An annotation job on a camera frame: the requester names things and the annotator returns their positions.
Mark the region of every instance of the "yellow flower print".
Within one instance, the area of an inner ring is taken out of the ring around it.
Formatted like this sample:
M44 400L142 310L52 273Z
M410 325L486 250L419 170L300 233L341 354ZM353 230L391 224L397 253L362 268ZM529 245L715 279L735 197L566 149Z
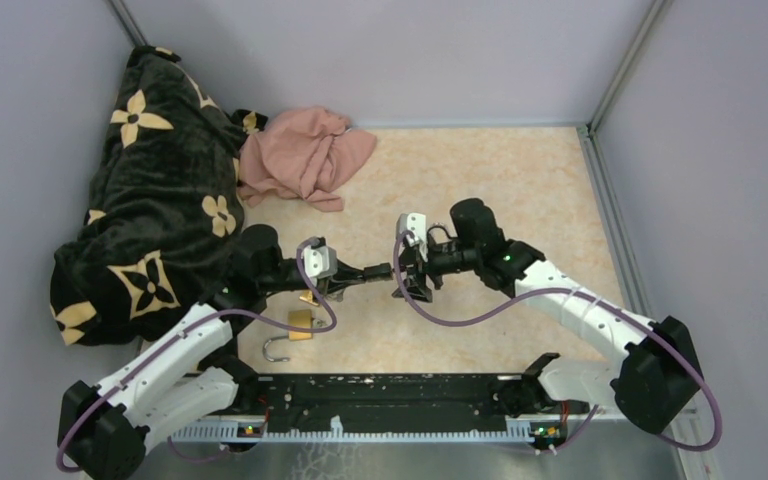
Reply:
M219 195L215 199L210 195L205 196L201 202L201 208L213 219L213 234L217 237L230 235L237 227L237 219L228 213L228 202L224 195Z
M122 134L122 148L137 141L137 133L140 127L154 128L157 130L172 130L172 124L165 118L154 113L145 112L145 95L142 90L137 90L131 98L128 99L126 110L116 110L110 117L110 123L121 123L120 130Z

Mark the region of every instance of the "wire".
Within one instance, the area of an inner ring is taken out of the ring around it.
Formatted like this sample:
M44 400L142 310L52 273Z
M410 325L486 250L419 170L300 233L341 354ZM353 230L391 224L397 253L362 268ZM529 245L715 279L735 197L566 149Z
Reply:
M84 411L84 413L81 414L80 417L78 417L75 423L72 424L72 427L69 428L69 430L66 432L66 435L63 436L63 441L61 441L60 445L58 445L57 447L57 456L55 457L55 464L57 465L57 469L60 470L61 472L66 472L66 473L80 472L81 471L80 467L73 467L73 466L66 465L64 462L64 459L66 455L66 449L72 443L72 439L75 438L75 434L78 433L78 430L80 430L80 428L84 425L84 423L86 423L87 419L90 418L90 416L92 416L102 405L107 403L107 401L110 400L110 398L113 395L127 388L128 383L130 383L149 364L151 364L158 357L160 357L160 355L162 355L163 352L165 352L170 347L172 347L178 340L182 338L186 338L187 334L201 327L205 323L211 320L214 320L216 318L223 317L225 315L243 315L243 316L254 318L256 320L260 320L261 322L267 323L274 327L282 328L284 330L289 330L291 332L325 333L325 332L330 332L331 330L334 330L334 328L337 326L337 315L334 313L334 310L331 308L331 306L328 305L328 302L325 301L325 298L322 296L322 294L319 293L319 290L316 289L316 286L307 276L307 273L305 273L305 269L304 269L305 248L312 247L318 242L319 240L316 237L311 237L305 240L304 242L302 242L301 245L299 245L299 247L296 249L296 268L299 269L299 272L301 273L301 277L302 277L302 280L304 280L305 285L307 285L307 287L313 293L313 296L316 297L317 301L319 301L319 304L325 309L326 312L328 312L328 316L331 317L330 324L324 327L319 327L319 328L294 327L291 325L285 325L283 323L277 322L275 320L272 320L271 318L264 317L263 315L260 315L258 313L250 312L248 310L243 310L240 308L229 308L227 310L220 310L218 312L213 312L210 315L206 315L194 321L193 323L187 325L181 331L181 335L175 335L174 337L170 338L165 343L160 345L157 348L157 350L149 354L142 362L140 362L136 367L134 367L130 372L128 372L124 377L122 377L119 380L119 384L117 386L114 386L109 391L107 391L92 405L90 405L90 407L87 408ZM175 447L174 445L171 444L171 442L170 442L170 446L172 446L174 451Z
M708 404L711 406L711 414L714 417L714 432L711 434L711 439L708 440L707 442L703 443L702 445L689 445L686 443L678 442L675 439L670 438L662 433L659 433L657 435L658 438L667 442L673 447L676 447L682 450L688 450L691 452L704 452L714 448L715 446L717 446L718 443L720 443L720 439L722 438L722 435L723 435L723 417L722 417L722 412L720 411L720 405L717 402L716 397L714 397L714 392L711 391L711 387L709 387L708 384L705 383L705 379L703 379L702 375L696 371L696 368L694 368L693 365L691 365L690 362L688 362L687 359L685 359L684 356L682 356L681 353L678 352L678 350L676 350L672 345L670 345L669 342L661 338L660 335L656 334L652 330L646 328L646 326L644 326L637 320L633 319L627 313L623 312L621 308L615 307L610 303L605 302L602 299L596 298L592 295L589 295L577 289L570 289L570 288L564 288L564 287L548 287L548 288L538 288L538 289L531 290L529 292L525 292L520 295L517 295L511 298L510 300L506 301L505 303L499 305L498 307L490 310L489 312L483 315L479 315L477 317L471 318L469 320L453 322L453 321L437 318L434 315L431 315L430 313L423 310L422 307L419 306L419 304L416 302L416 300L411 298L410 294L408 293L407 286L405 285L405 279L401 275L401 264L399 263L399 250L403 241L408 236L413 236L413 232L411 232L410 230L407 230L401 233L400 235L398 235L398 237L396 238L396 244L393 246L393 267L394 267L393 270L396 273L396 283L399 286L399 291L401 292L405 301L408 302L408 305L410 305L411 308L413 308L414 311L416 311L416 313L418 313L420 316L422 316L426 320L432 323L436 323L437 325L442 325L444 327L467 327L470 325L475 325L477 323L483 322L489 318L492 318L497 314L507 310L508 308L516 305L517 303L525 299L536 297L539 295L550 295L554 293L560 293L564 295L576 296L584 300L587 300L588 302L595 304L602 310L605 310L606 312L614 315L616 318L619 318L620 320L629 324L632 328L640 331L641 333L643 333L644 335L652 339L652 341L657 343L661 348L663 348L687 372L690 378L692 378L693 381L696 382L696 384L699 386L699 389L705 395L705 399L708 401Z
M569 418L569 402L564 400L563 402L561 402L561 427L566 426L568 418Z
M449 233L449 227L447 227L446 224L444 224L444 223L435 223L435 224L431 225L428 228L428 230L425 231L425 234L428 235L428 234L431 233L432 230L435 230L435 229L436 230L443 230L443 233L446 234L446 239L448 239L448 240L452 240L452 239L455 238L455 237L452 236L451 233Z

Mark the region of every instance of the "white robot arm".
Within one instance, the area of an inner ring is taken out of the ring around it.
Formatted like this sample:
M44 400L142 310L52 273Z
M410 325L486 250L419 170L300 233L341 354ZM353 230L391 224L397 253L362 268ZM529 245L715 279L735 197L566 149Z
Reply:
M403 214L397 223L397 237L405 250L400 255L398 250L394 252L394 262L406 278L399 277L400 288L393 295L407 297L426 319L446 326L468 326L520 301L549 314L593 345L606 361L544 355L529 368L539 382L538 396L546 402L578 400L615 406L650 433L661 433L699 390L699 382L674 358L675 352L656 341L665 340L686 360L692 373L699 372L684 324L672 317L655 322L583 287L534 247L506 239L493 212L479 199L458 202L450 213L457 237L446 231L447 241L439 244L424 228L424 215ZM427 280L439 289L444 275L466 271L512 300L464 322L437 319L418 306L416 301L432 300Z

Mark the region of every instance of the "white bracket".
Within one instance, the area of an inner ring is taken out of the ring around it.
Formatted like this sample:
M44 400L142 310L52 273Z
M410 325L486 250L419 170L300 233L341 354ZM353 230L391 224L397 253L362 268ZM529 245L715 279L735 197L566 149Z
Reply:
M407 237L408 245L419 245L419 254L423 261L428 261L428 228L425 215L421 213L403 213L399 215L396 223L396 235L404 232L412 232L413 236Z
M337 252L327 246L305 247L302 252L305 274L313 281L337 273Z

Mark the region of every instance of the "beige floor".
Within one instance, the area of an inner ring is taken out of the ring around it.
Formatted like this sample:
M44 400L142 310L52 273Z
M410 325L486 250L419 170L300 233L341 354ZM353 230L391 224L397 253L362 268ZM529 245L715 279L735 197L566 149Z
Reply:
M361 171L337 193L346 209L321 213L301 201L269 198L248 209L247 224L268 223L284 255L302 240L325 236L353 266L390 261L400 213L420 212L450 223L458 200L479 197L509 238L541 249L559 268L615 302L621 297L578 137L572 128L376 130L378 147ZM446 277L427 309L466 319L506 297L472 274ZM239 337L241 358L260 372L518 372L549 351L599 359L589 345L549 317L525 306L466 328L445 328L390 297L394 282L350 289L333 304L336 330L301 342L276 342L269 363L264 339L278 329L255 322ZM306 308L297 295L272 297L266 311L286 320ZM317 309L318 318L326 318Z

